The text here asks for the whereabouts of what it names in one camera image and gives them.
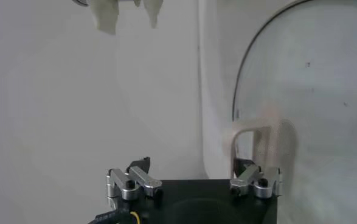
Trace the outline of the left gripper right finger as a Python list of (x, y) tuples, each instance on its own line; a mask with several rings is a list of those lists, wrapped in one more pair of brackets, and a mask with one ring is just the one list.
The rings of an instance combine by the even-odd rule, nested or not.
[(282, 173), (278, 167), (263, 169), (252, 160), (235, 158), (232, 171), (230, 192), (235, 197), (247, 195), (250, 188), (260, 199), (282, 195)]

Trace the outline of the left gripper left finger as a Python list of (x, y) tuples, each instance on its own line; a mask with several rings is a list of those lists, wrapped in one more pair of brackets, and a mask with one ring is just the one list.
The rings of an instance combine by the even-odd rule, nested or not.
[(119, 168), (107, 171), (106, 199), (112, 210), (119, 208), (119, 201), (138, 200), (141, 192), (151, 199), (162, 197), (162, 181), (149, 176), (150, 166), (151, 158), (144, 157), (132, 161), (125, 171)]

